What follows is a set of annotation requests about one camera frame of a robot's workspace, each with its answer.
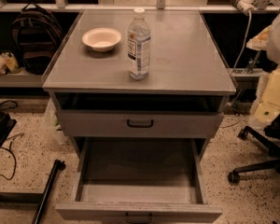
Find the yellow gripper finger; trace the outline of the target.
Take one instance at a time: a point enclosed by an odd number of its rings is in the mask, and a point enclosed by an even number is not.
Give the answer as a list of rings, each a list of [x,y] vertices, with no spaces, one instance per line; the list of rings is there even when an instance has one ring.
[[[280,114],[280,67],[269,74],[268,83],[253,115],[265,125],[271,124]]]

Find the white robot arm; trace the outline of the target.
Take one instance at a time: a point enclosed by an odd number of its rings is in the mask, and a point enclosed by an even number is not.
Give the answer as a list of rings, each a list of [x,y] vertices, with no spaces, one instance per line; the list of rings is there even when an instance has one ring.
[[[251,38],[246,46],[257,51],[265,50],[267,58],[277,64],[270,74],[260,76],[257,99],[250,110],[249,124],[264,128],[280,114],[280,13],[270,26]]]

